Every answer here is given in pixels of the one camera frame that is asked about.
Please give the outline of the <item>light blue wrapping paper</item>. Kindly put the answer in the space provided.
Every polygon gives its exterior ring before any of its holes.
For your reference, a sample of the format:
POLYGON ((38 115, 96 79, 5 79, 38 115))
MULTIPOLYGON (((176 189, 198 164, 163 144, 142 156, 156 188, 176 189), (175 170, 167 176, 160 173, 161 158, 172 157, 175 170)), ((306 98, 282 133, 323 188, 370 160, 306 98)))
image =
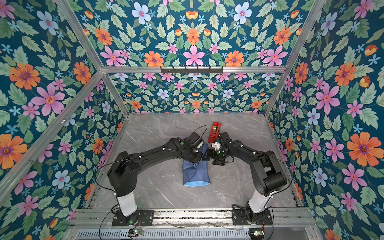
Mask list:
POLYGON ((211 184, 208 173, 208 149, 208 144, 204 142, 198 151, 199 154, 202 154, 201 161, 198 164, 183 160, 184 187, 203 187, 211 184))

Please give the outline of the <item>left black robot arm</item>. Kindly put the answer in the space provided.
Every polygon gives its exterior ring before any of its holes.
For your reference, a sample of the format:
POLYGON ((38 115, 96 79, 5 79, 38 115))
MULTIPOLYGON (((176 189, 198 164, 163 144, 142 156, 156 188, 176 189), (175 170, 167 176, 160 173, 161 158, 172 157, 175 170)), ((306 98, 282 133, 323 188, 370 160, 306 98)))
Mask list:
POLYGON ((121 152, 108 170, 108 179, 115 191, 119 204, 119 213, 130 218, 138 212, 134 189, 138 175, 159 163, 173 159, 182 159, 198 164, 204 159, 208 144, 196 132, 185 138, 171 138, 165 144, 154 149, 128 154, 121 152))

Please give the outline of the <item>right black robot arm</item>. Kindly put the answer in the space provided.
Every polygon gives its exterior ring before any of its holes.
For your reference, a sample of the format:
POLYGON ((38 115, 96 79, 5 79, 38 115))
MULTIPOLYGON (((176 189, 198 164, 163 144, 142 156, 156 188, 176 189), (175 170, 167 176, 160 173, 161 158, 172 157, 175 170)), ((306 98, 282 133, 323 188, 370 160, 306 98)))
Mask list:
POLYGON ((214 165, 224 166, 227 159, 240 159, 249 165, 255 192, 246 203, 246 210, 259 214, 267 209, 267 204, 288 183, 281 161, 272 151, 259 151, 246 146, 239 140, 232 140, 227 132, 218 135, 211 143, 210 159, 214 165))

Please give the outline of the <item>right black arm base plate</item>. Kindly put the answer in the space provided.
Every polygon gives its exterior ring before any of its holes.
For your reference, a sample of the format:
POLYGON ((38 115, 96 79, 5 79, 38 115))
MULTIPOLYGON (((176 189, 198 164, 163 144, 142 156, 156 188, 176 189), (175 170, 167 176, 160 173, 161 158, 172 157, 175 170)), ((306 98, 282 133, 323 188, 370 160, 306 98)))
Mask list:
POLYGON ((270 210, 253 213, 250 209, 232 209, 234 226, 272 226, 274 224, 270 210))

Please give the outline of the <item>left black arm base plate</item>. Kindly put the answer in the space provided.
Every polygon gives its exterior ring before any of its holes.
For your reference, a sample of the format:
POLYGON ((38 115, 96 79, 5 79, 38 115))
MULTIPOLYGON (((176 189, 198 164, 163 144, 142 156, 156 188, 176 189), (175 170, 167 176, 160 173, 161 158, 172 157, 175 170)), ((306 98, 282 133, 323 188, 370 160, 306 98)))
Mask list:
POLYGON ((121 210, 116 211, 112 226, 113 227, 148 227, 154 220, 155 211, 153 210, 136 210, 128 217, 124 216, 121 210))

